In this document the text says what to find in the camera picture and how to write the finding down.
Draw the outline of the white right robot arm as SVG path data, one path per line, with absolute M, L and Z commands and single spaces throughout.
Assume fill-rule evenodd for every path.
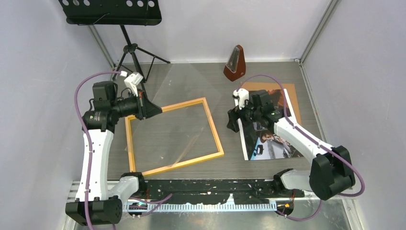
M 247 91 L 243 88 L 233 92 L 236 106 L 230 109 L 227 128 L 234 132 L 247 133 L 253 130 L 254 123 L 281 137 L 299 151 L 311 164 L 308 171 L 293 168 L 274 175 L 272 186 L 278 196 L 287 196 L 292 190 L 313 192 L 319 199 L 328 200 L 356 183 L 355 170 L 351 164 L 349 151 L 343 147 L 333 147 L 316 138 L 300 126 L 287 109 L 276 108 L 266 90 Z

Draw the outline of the yellow wooden picture frame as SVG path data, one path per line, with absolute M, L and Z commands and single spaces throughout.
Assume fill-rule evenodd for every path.
M 213 135 L 214 142 L 215 142 L 215 145 L 217 148 L 217 152 L 211 153 L 208 155 L 204 155 L 204 156 L 201 156 L 198 158 L 186 160 L 186 161 L 178 161 L 172 165 L 163 166 L 163 167 L 155 168 L 152 170 L 144 171 L 144 172 L 142 172 L 142 174 L 144 176 L 150 176 L 150 175 L 154 175 L 154 174 L 158 174 L 158 173 L 163 173 L 166 171 L 174 170 L 177 168 L 182 168 L 185 166 L 197 164 L 197 163 L 200 163 L 203 161 L 208 161 L 208 160 L 212 160 L 212 159 L 224 156 L 224 154 L 225 154 L 224 149 L 222 147 L 214 120 L 211 115 L 211 111 L 210 111 L 208 102 L 205 97 L 188 100 L 188 101 L 184 101 L 184 102 L 176 103 L 176 104 L 172 104 L 172 105 L 167 105 L 167 106 L 162 107 L 161 109 L 162 109 L 162 112 L 165 113 L 165 112 L 170 112 L 170 111 L 174 111 L 177 109 L 190 107 L 190 106 L 194 106 L 194 105 L 198 105 L 198 104 L 202 104 L 204 107 L 205 114 L 206 114 L 210 129 L 211 129 L 211 133 Z M 129 115 L 124 118 L 129 170 L 131 172 L 136 171 L 135 152 L 134 152 L 134 145 L 133 145 L 133 141 L 132 141 L 133 134 L 132 134 L 132 128 L 131 128 L 131 121 L 135 120 L 135 119 L 136 119 L 136 117 L 134 115 Z

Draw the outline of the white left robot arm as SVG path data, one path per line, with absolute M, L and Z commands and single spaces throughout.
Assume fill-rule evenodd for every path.
M 110 147 L 119 119 L 135 116 L 139 120 L 162 113 L 139 89 L 137 83 L 125 81 L 129 95 L 118 96 L 118 85 L 113 81 L 93 84 L 90 109 L 79 115 L 84 132 L 84 162 L 79 189 L 73 202 L 66 203 L 66 214 L 82 226 L 118 224 L 123 207 L 133 196 L 142 198 L 147 184 L 140 172 L 126 172 L 119 182 L 108 188 L 107 171 Z

